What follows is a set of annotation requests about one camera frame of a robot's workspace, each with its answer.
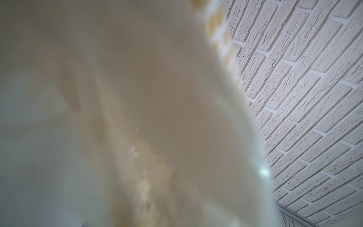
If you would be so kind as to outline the white purple oats bag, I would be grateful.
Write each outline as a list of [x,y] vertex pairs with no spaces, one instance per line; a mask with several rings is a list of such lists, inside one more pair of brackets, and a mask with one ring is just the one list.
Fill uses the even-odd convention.
[[1,1],[1,226],[275,227],[221,1]]

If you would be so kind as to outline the right corner aluminium post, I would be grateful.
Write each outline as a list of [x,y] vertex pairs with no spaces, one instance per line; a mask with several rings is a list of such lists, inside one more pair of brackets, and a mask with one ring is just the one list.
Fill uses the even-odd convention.
[[293,221],[301,224],[304,227],[319,227],[318,225],[314,224],[310,220],[304,218],[303,216],[297,214],[293,210],[287,208],[286,206],[280,204],[279,202],[275,202],[276,209],[283,215],[287,216]]

